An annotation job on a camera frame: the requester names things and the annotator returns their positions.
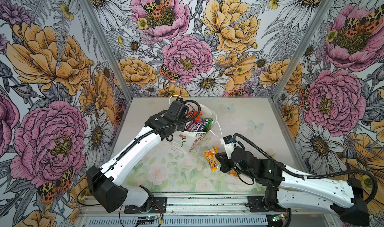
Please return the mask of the small orange yellow snack packet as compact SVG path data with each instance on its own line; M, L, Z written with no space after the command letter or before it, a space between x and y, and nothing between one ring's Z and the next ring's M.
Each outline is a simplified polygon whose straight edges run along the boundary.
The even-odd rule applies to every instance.
M203 152L203 156L206 158L212 172L217 171L218 168L220 167L220 162L215 156L215 154L217 153L218 153L217 147L211 148L209 151Z

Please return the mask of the white paper gift bag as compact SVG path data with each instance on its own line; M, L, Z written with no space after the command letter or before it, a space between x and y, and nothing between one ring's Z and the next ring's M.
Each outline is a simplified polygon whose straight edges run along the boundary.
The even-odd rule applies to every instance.
M184 132L177 131L173 134L174 138L172 141L172 146L178 148L179 150L183 151L184 153L189 153L191 150L193 150L197 144L209 133L211 132L213 135L218 137L219 139L222 138L223 133L222 129L220 127L220 124L217 120L217 115L214 111L209 109L203 104L200 104L202 116L201 119L204 118L212 118L214 121L212 123L212 126L208 132L188 132L187 128Z

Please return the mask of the green Fox's lemon candy bag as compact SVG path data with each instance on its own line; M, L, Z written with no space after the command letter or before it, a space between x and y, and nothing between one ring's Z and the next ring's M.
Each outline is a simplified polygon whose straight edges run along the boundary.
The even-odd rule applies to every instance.
M205 121L205 125L203 128L203 131L208 132L210 130L214 120L212 118L204 118L204 121Z

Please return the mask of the small orange candy packet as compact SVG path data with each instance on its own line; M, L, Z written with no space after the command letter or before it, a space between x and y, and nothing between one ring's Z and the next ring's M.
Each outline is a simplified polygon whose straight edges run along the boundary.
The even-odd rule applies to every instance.
M238 174L235 171L233 171L233 170L228 171L227 174L228 175L232 175L232 176L234 176L236 178L238 177Z

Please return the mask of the small red snack packet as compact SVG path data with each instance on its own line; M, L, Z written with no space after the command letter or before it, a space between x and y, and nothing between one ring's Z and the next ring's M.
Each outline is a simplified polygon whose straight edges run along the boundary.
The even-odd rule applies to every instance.
M198 114L198 116L193 120L193 123L198 123L198 122L200 122L200 120L201 120L201 116L202 116L203 114L202 114L202 112L200 112L199 114Z

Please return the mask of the purple Fox's berries candy bag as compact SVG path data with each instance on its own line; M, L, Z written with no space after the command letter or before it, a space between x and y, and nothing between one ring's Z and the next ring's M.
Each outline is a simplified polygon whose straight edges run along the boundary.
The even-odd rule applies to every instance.
M187 127L188 132L203 132L205 126L208 124L208 120L201 119L196 120Z

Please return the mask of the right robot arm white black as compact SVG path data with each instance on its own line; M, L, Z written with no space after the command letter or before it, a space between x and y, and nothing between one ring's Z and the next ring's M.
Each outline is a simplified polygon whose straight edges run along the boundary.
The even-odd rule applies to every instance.
M375 177L364 170L311 175L276 161L241 134L221 139L225 151L216 153L223 173L234 171L251 184L266 187L264 196L249 196L247 207L255 212L314 210L337 215L341 221L360 227L370 225L368 203L376 196Z

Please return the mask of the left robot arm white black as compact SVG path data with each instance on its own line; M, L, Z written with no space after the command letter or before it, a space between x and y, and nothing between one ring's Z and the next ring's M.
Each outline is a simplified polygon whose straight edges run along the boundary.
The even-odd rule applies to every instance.
M167 110L151 116L138 135L116 156L101 167L87 170L88 189L108 213L122 206L133 206L147 212L154 195L144 186L124 186L123 182L136 164L163 140L171 141L177 131L199 117L201 106L194 100L179 97Z

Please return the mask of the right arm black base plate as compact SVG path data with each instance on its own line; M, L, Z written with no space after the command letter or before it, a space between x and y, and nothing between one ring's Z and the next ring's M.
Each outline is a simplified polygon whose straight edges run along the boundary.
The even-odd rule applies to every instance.
M285 213L288 209L282 208L278 205L276 198L267 198L265 196L248 196L248 203L246 207L250 209L251 213L266 213L266 212L283 212Z

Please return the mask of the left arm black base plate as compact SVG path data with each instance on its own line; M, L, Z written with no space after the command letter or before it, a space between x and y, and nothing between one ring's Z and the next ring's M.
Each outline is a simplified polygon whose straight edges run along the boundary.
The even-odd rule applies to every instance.
M153 197L142 207L125 206L125 214L165 214L167 209L167 197Z

